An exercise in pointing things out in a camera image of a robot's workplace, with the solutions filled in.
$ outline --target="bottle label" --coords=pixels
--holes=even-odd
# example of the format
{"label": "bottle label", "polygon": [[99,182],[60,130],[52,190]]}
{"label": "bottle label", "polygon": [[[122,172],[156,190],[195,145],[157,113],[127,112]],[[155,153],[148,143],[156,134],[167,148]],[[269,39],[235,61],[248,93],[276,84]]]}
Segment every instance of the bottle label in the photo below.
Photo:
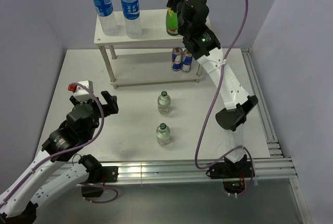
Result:
{"label": "bottle label", "polygon": [[109,16],[113,12],[111,0],[94,0],[94,4],[99,16]]}
{"label": "bottle label", "polygon": [[135,20],[140,16],[139,0],[134,2],[124,2],[121,1],[121,6],[123,7],[124,17],[129,20]]}

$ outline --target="water bottle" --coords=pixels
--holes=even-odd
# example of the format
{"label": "water bottle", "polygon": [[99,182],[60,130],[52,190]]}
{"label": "water bottle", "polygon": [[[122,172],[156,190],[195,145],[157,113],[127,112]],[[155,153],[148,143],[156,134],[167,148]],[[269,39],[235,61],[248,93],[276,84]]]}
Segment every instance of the water bottle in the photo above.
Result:
{"label": "water bottle", "polygon": [[168,114],[171,110],[171,98],[168,93],[164,90],[157,99],[158,111],[165,115]]}
{"label": "water bottle", "polygon": [[111,0],[94,0],[94,4],[104,34],[115,35],[118,33],[118,26]]}
{"label": "water bottle", "polygon": [[139,38],[142,35],[139,0],[121,0],[121,5],[128,37]]}
{"label": "water bottle", "polygon": [[157,142],[161,145],[166,145],[170,142],[170,128],[162,123],[156,129]]}

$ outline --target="cable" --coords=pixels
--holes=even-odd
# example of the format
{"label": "cable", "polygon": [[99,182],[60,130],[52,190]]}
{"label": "cable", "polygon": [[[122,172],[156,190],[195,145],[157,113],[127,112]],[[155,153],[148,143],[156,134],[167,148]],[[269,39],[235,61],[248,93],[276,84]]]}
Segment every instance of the cable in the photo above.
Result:
{"label": "cable", "polygon": [[81,183],[81,185],[83,186],[87,186],[87,187],[92,187],[92,188],[99,188],[99,189],[106,189],[106,190],[112,190],[116,193],[115,197],[113,197],[112,199],[110,200],[107,200],[107,201],[93,201],[93,200],[90,200],[88,198],[84,198],[86,201],[88,202],[92,202],[92,203],[97,203],[97,204],[102,204],[102,203],[109,203],[109,202],[112,202],[114,201],[117,197],[118,197],[118,190],[117,189],[114,189],[114,188],[110,188],[110,187],[106,187],[106,186],[100,186],[100,185],[92,185],[92,184],[86,184],[86,183]]}
{"label": "cable", "polygon": [[[244,13],[244,17],[243,17],[243,21],[240,25],[240,28],[238,30],[238,33],[235,37],[235,39],[233,40],[233,42],[231,43],[231,45],[229,46],[227,52],[225,53],[224,57],[223,57],[223,60],[225,60],[231,49],[234,47],[236,41],[238,40],[243,28],[244,28],[244,25],[245,25],[245,22],[246,22],[246,18],[247,18],[247,15],[248,15],[248,11],[249,11],[249,0],[245,0],[245,13]],[[252,172],[251,172],[251,179],[250,179],[250,183],[249,183],[249,186],[252,184],[252,180],[253,180],[253,175],[254,175],[254,167],[253,167],[253,161],[252,161],[252,157],[250,155],[250,152],[248,151],[247,148],[245,148],[244,146],[237,146],[237,147],[234,147],[233,149],[229,150],[227,153],[225,153],[224,155],[222,155],[220,158],[218,158],[217,160],[215,160],[213,163],[211,164],[208,164],[206,166],[203,166],[203,167],[200,167],[199,164],[198,164],[198,155],[199,155],[199,150],[200,150],[200,145],[201,145],[201,142],[202,142],[202,138],[203,138],[203,134],[204,134],[204,131],[206,129],[206,126],[207,126],[207,123],[208,123],[208,119],[210,117],[210,114],[212,113],[212,110],[214,108],[214,105],[215,105],[215,102],[217,100],[217,97],[220,93],[220,89],[221,89],[221,86],[222,86],[222,82],[223,82],[223,74],[224,74],[224,64],[221,66],[221,76],[220,76],[220,81],[219,81],[219,85],[217,86],[217,89],[216,89],[216,92],[215,92],[215,95],[214,95],[214,98],[213,98],[213,101],[209,107],[209,110],[207,112],[207,115],[206,115],[206,118],[204,119],[204,123],[203,123],[203,126],[202,126],[202,129],[201,129],[201,133],[200,133],[200,136],[199,136],[199,140],[198,140],[198,144],[197,144],[197,148],[196,148],[196,153],[195,153],[195,165],[198,169],[207,169],[213,165],[215,165],[216,163],[218,163],[220,160],[222,160],[223,158],[225,158],[227,155],[229,155],[230,153],[232,153],[233,151],[237,150],[237,149],[241,149],[243,148],[249,155],[250,157],[250,162],[251,162],[251,167],[252,167]],[[238,195],[241,195],[243,194],[244,192],[246,192],[248,187],[246,187],[242,193],[238,194]]]}
{"label": "cable", "polygon": [[99,134],[101,133],[102,129],[103,129],[103,126],[104,126],[104,111],[103,111],[103,108],[102,108],[102,105],[100,104],[98,98],[93,94],[93,92],[91,90],[89,90],[87,87],[79,84],[79,83],[72,83],[70,85],[76,85],[76,86],[80,86],[82,89],[84,89],[87,93],[89,93],[89,95],[92,97],[92,99],[96,102],[97,106],[98,106],[98,109],[100,111],[100,118],[101,118],[101,121],[100,121],[100,127],[99,127],[99,130],[98,132],[96,133],[96,135],[91,139],[89,140],[88,142],[80,145],[80,146],[77,146],[77,147],[74,147],[74,148],[71,148],[71,149],[68,149],[68,150],[63,150],[63,151],[60,151],[58,153],[55,153],[53,155],[50,155],[48,156],[47,158],[44,158],[43,160],[41,160],[39,163],[37,163],[32,169],[31,169],[31,172],[26,174],[23,179],[13,188],[13,190],[7,195],[6,198],[3,199],[3,203],[0,204],[0,209],[5,205],[6,202],[8,202],[8,200],[15,194],[15,192],[25,183],[25,181],[42,165],[44,164],[45,162],[49,161],[50,159],[56,157],[56,156],[59,156],[59,155],[63,155],[63,154],[66,154],[68,152],[72,152],[72,151],[75,151],[75,150],[79,150],[89,144],[91,144],[93,141],[96,140],[96,138],[99,136]]}
{"label": "cable", "polygon": [[75,158],[77,155],[80,156],[80,159],[82,158],[82,155],[80,155],[80,154],[75,154],[75,155],[73,156],[73,158],[72,158],[72,164],[73,164],[73,166],[74,166],[74,158]]}

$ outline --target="black cable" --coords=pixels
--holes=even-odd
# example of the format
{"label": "black cable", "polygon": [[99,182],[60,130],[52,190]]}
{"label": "black cable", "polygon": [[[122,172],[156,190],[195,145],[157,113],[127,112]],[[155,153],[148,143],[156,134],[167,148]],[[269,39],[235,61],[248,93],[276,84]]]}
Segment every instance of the black cable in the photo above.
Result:
{"label": "black cable", "polygon": [[80,154],[75,154],[74,156],[73,156],[73,158],[72,158],[72,164],[73,164],[73,166],[74,166],[74,157],[76,157],[77,155],[79,155],[80,156],[80,159],[82,158],[82,155],[80,155]]}

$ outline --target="energy drink can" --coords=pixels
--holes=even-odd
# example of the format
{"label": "energy drink can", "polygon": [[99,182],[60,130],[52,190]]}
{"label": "energy drink can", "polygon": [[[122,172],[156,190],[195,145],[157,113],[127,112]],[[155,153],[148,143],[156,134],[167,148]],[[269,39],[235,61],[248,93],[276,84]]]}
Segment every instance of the energy drink can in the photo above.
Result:
{"label": "energy drink can", "polygon": [[172,49],[172,69],[179,71],[182,68],[182,54],[183,50],[180,47]]}
{"label": "energy drink can", "polygon": [[182,71],[189,72],[192,66],[193,56],[188,50],[184,50],[182,58]]}

